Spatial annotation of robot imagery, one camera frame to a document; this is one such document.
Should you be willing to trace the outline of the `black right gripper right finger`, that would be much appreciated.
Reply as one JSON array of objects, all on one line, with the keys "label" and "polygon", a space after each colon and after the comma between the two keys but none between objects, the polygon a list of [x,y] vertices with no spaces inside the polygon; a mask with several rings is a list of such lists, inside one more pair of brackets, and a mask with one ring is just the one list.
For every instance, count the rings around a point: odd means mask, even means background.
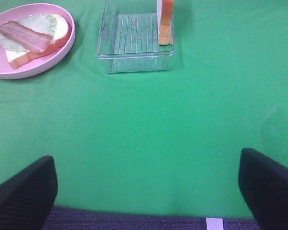
[{"label": "black right gripper right finger", "polygon": [[240,155],[241,194],[263,230],[288,230],[288,168],[252,148]]}]

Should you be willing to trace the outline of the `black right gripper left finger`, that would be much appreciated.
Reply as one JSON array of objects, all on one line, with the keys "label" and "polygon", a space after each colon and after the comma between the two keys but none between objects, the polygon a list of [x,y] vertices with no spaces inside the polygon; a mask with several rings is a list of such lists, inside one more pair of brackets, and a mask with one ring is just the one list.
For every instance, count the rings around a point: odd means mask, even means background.
[{"label": "black right gripper left finger", "polygon": [[43,156],[0,184],[0,230],[40,230],[58,193],[52,156]]}]

